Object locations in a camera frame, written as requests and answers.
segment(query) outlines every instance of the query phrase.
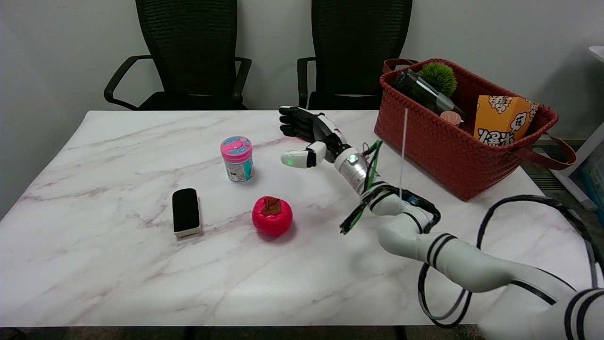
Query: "pink lid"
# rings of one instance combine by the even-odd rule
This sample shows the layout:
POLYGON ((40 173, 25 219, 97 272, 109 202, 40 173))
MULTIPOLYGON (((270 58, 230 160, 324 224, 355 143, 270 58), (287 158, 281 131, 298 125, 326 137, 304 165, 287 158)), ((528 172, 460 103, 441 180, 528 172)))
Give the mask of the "pink lid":
POLYGON ((229 137, 220 145, 222 158, 230 163, 243 163, 252 157, 252 143, 242 136, 229 137))

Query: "white wall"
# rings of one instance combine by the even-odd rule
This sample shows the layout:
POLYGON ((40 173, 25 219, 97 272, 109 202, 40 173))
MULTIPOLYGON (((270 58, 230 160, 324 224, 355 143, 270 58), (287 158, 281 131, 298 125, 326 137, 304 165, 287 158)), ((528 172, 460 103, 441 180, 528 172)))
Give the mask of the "white wall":
POLYGON ((602 0, 416 0, 403 55, 441 57, 551 106, 552 133, 585 139, 604 121, 602 0))
MULTIPOLYGON (((604 45, 603 17, 602 0, 416 0, 402 55, 449 59, 550 105, 554 134, 580 139, 604 120, 604 64, 586 52, 604 45)), ((148 50, 134 0, 2 0, 0 28, 2 216, 87 111, 120 110, 104 86, 148 50)), ((310 1, 239 0, 238 39, 237 55, 253 60, 248 107, 297 104, 296 60, 313 55, 310 1)), ((115 95, 138 105, 159 90, 143 60, 115 95)))

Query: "robotic arm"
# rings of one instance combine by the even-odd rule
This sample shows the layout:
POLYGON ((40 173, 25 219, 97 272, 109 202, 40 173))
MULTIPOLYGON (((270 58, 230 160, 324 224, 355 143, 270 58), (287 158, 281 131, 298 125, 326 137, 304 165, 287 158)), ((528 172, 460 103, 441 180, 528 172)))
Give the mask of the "robotic arm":
MULTIPOLYGON (((333 163, 361 197, 360 209, 369 207, 376 215, 388 216, 377 230, 380 245, 389 253, 425 263, 418 285, 419 301, 432 322, 441 327, 454 327, 463 319, 472 293, 506 287, 479 323, 487 339, 602 339, 604 327, 600 318, 604 316, 604 290, 594 285, 593 289, 577 293, 553 274, 494 258, 480 250, 488 219, 498 206, 508 201, 532 200, 548 204, 577 227, 582 226, 580 220, 560 203, 529 195, 497 203, 481 225, 477 246, 451 234, 429 233, 440 218, 438 210, 412 192, 390 186, 379 174, 368 188, 365 154, 346 144, 344 136, 324 114, 292 106, 281 107, 279 112, 283 123, 281 131, 286 136, 299 137, 310 143, 305 150, 286 152, 281 161, 297 168, 311 168, 323 159, 333 163), (430 267, 463 288, 454 308, 443 316, 432 315, 426 305, 423 282, 430 267), (464 296, 466 302, 461 315, 452 324, 439 323, 451 317, 464 296)), ((589 235, 583 237, 591 240, 589 235)), ((589 243, 588 253, 590 258, 598 255, 596 260, 602 268, 602 256, 589 243)))

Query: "black office chair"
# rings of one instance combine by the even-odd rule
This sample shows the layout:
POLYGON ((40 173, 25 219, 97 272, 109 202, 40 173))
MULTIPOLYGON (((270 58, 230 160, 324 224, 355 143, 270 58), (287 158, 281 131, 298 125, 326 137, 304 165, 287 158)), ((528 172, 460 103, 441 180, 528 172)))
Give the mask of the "black office chair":
POLYGON ((316 91, 310 94, 309 109, 379 109, 382 66, 384 60, 400 56, 411 3, 412 0, 312 0, 316 56, 298 60, 300 106, 307 104, 307 64, 315 60, 316 91))
POLYGON ((146 111, 246 110, 241 92, 252 61, 235 57, 236 0, 137 0, 137 11, 151 55, 126 59, 105 88, 108 102, 146 111), (136 107, 113 92, 140 59, 153 59, 164 92, 136 107))

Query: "red woven basket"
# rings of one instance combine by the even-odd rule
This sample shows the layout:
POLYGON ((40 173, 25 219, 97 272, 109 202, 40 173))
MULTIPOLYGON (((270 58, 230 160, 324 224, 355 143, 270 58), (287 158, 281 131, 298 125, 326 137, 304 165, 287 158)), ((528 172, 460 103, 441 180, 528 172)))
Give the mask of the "red woven basket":
POLYGON ((576 155, 562 140, 552 138, 566 154, 562 163, 531 151, 531 147, 558 121, 550 108, 539 106, 524 138, 506 146, 489 146, 473 137, 478 96, 517 96, 481 77, 443 59, 430 59, 413 64, 418 72, 430 62, 449 65, 457 78, 453 102, 467 114, 464 129, 444 121, 432 111, 395 90, 391 84, 406 69, 392 71, 394 65, 409 65, 404 59, 387 60, 380 84, 384 89, 375 133, 399 152, 402 146, 405 108, 408 108, 405 157, 432 175, 458 198, 467 201, 511 174, 523 160, 550 169, 571 166, 576 155))

